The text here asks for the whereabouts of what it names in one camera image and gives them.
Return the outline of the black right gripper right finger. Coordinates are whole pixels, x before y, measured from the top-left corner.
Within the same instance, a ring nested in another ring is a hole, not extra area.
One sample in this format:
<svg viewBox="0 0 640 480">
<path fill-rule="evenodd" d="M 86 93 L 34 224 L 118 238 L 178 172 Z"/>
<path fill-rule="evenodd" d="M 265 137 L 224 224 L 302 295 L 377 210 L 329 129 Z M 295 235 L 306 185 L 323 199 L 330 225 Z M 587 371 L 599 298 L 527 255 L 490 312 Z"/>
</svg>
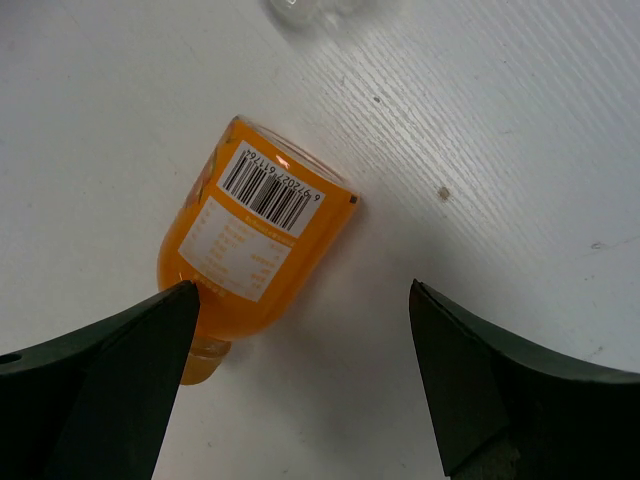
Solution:
<svg viewBox="0 0 640 480">
<path fill-rule="evenodd" d="M 538 345 L 420 281 L 409 315 L 447 478 L 638 478 L 638 374 Z"/>
</svg>

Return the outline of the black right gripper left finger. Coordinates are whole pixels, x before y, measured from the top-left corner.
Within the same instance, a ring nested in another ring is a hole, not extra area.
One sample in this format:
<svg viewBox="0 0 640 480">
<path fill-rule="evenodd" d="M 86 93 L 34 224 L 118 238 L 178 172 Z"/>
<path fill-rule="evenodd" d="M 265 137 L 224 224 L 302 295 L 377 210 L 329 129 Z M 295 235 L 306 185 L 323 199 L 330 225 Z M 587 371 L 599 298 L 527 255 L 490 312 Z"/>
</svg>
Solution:
<svg viewBox="0 0 640 480">
<path fill-rule="evenodd" d="M 2 478 L 151 478 L 199 308 L 184 281 L 2 355 Z"/>
</svg>

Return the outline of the small orange bottle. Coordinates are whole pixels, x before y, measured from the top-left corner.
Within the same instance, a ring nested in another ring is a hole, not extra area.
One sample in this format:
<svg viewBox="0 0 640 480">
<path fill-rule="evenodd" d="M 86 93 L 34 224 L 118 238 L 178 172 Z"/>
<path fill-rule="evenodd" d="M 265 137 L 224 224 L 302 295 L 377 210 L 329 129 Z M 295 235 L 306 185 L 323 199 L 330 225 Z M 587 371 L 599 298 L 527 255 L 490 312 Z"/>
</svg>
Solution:
<svg viewBox="0 0 640 480">
<path fill-rule="evenodd" d="M 190 281 L 200 299 L 182 384 L 208 379 L 233 342 L 284 314 L 359 200 L 304 149 L 246 116 L 230 121 L 157 257 L 160 289 Z"/>
</svg>

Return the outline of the clear bottle black label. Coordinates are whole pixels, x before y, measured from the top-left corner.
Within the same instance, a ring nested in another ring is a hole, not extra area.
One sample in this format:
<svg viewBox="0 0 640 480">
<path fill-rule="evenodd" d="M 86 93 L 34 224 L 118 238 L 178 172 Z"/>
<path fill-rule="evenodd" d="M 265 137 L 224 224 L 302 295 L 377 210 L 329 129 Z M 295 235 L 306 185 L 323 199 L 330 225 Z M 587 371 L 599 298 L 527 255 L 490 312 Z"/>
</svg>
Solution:
<svg viewBox="0 0 640 480">
<path fill-rule="evenodd" d="M 266 6 L 282 21 L 303 26 L 324 17 L 332 19 L 360 10 L 367 1 L 359 0 L 268 0 Z"/>
</svg>

